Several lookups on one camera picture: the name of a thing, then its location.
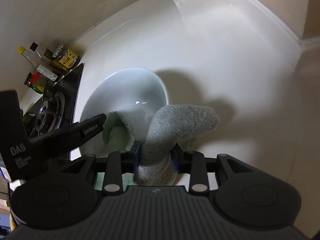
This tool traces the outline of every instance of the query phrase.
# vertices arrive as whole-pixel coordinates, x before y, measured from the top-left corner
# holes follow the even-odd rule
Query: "bottle label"
[[[52,81],[55,81],[58,77],[58,75],[56,75],[55,73],[51,72],[50,70],[48,70],[47,68],[45,68],[42,65],[39,65],[39,67],[37,68],[37,71],[40,72],[42,75],[44,75],[45,77],[49,78]]]
[[[73,52],[71,49],[67,49],[62,59],[59,60],[59,62],[67,68],[71,68],[73,64],[76,62],[77,58],[78,54]]]

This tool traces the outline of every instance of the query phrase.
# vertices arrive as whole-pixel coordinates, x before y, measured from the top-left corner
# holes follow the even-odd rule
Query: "jar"
[[[67,68],[76,67],[80,62],[78,54],[63,44],[56,48],[52,57]]]

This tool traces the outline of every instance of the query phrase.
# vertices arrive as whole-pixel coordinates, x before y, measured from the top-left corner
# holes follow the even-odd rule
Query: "gray towel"
[[[154,115],[134,182],[141,186],[170,186],[177,174],[170,158],[176,143],[190,150],[195,137],[213,130],[219,118],[213,108],[192,105],[168,105]]]

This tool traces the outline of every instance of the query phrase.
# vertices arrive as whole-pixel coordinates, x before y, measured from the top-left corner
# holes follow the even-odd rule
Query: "white bowl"
[[[108,76],[97,87],[84,106],[80,122],[119,111],[132,124],[135,140],[144,142],[152,117],[167,104],[168,93],[161,78],[146,68],[126,68]],[[101,152],[101,134],[80,147],[81,155]]]

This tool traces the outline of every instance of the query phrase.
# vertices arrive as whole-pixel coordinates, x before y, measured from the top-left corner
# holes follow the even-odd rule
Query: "green towel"
[[[124,124],[124,118],[117,112],[110,113],[103,125],[102,139],[105,143],[101,153],[97,158],[108,157],[111,152],[127,150],[130,151],[134,136],[129,124]],[[104,172],[99,172],[94,189],[102,190]],[[123,189],[126,190],[128,185],[136,185],[133,182],[133,174],[122,174]]]

